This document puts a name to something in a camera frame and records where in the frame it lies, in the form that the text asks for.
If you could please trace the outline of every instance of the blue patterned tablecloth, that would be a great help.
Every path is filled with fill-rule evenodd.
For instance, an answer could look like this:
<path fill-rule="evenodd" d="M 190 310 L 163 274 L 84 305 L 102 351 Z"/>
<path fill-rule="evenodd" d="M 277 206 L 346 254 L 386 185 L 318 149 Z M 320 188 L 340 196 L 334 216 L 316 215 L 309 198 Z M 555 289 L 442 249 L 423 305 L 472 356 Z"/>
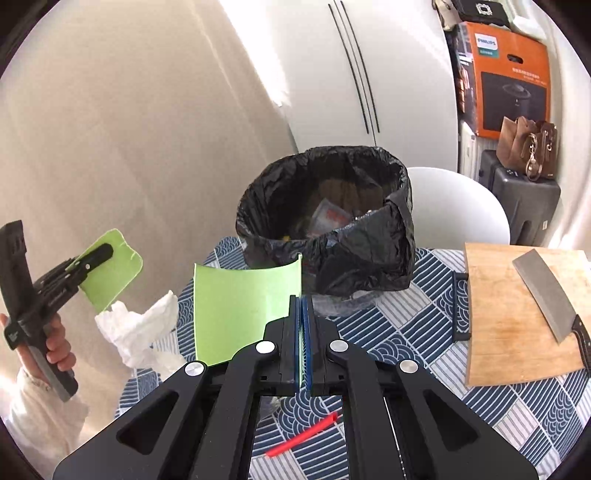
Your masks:
<path fill-rule="evenodd" d="M 226 237 L 205 261 L 217 268 L 247 268 L 238 238 Z M 410 288 L 385 292 L 375 306 L 346 317 L 331 317 L 342 338 L 361 345 L 376 359 L 413 359 L 428 369 L 474 412 L 519 450 L 546 478 L 575 444 L 591 416 L 591 382 L 584 371 L 537 382 L 469 388 L 464 385 L 467 342 L 452 342 L 452 275 L 464 272 L 463 253 L 418 249 Z M 461 320 L 468 327 L 466 286 L 459 285 Z M 177 328 L 154 348 L 195 360 L 193 282 L 181 293 Z M 116 416 L 158 386 L 152 370 L 129 379 Z M 259 422 L 252 452 L 252 480 L 340 480 L 347 476 L 342 419 L 275 458 L 264 453 L 341 409 L 340 397 L 310 398 L 304 391 L 284 398 L 281 407 Z"/>

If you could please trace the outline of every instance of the person's hand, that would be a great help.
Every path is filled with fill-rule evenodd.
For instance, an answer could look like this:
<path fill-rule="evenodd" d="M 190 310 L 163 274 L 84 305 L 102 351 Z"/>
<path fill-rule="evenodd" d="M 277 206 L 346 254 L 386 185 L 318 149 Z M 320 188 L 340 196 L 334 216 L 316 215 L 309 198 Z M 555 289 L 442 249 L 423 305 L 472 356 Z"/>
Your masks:
<path fill-rule="evenodd" d="M 2 327 L 8 323 L 8 318 L 0 313 L 0 323 Z M 71 352 L 72 346 L 66 340 L 66 328 L 61 324 L 61 319 L 56 314 L 51 320 L 51 333 L 47 336 L 47 360 L 51 364 L 57 364 L 60 371 L 65 372 L 74 366 L 76 363 L 76 356 Z M 37 363 L 33 359 L 29 347 L 25 344 L 17 346 L 17 353 L 21 359 L 22 366 L 32 377 L 43 380 L 49 384 L 45 375 L 41 372 Z"/>

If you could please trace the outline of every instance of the black trash bag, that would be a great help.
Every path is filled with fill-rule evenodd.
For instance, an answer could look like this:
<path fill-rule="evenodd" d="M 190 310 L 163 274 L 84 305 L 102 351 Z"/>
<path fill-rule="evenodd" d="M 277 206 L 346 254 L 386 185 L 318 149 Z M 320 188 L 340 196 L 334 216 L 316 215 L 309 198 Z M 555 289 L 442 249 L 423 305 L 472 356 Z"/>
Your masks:
<path fill-rule="evenodd" d="M 323 199 L 354 220 L 306 238 Z M 242 196 L 236 231 L 251 268 L 287 265 L 301 253 L 305 293 L 403 290 L 414 269 L 412 208 L 407 169 L 383 148 L 317 147 L 261 173 Z"/>

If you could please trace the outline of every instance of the green plastic sheet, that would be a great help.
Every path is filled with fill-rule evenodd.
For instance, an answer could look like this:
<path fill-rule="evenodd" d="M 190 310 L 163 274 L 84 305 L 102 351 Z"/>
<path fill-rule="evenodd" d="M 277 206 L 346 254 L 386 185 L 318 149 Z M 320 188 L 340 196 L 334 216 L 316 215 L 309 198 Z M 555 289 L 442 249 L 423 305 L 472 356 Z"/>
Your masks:
<path fill-rule="evenodd" d="M 142 257 L 127 244 L 117 229 L 109 230 L 101 236 L 74 263 L 102 244 L 113 247 L 113 257 L 90 272 L 80 285 L 97 313 L 111 305 L 144 266 Z"/>
<path fill-rule="evenodd" d="M 215 365 L 261 340 L 267 322 L 289 315 L 290 296 L 301 295 L 301 257 L 261 270 L 195 265 L 194 280 L 195 350 Z"/>

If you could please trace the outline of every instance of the brown handbag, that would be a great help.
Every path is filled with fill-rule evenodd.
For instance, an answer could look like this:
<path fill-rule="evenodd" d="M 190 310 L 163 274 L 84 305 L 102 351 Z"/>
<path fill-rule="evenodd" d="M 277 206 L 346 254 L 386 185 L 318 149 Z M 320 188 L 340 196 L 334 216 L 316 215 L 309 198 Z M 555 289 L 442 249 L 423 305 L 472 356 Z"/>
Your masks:
<path fill-rule="evenodd" d="M 554 124 L 523 116 L 514 122 L 505 117 L 496 156 L 505 168 L 525 174 L 531 181 L 553 179 L 558 166 L 557 140 Z"/>

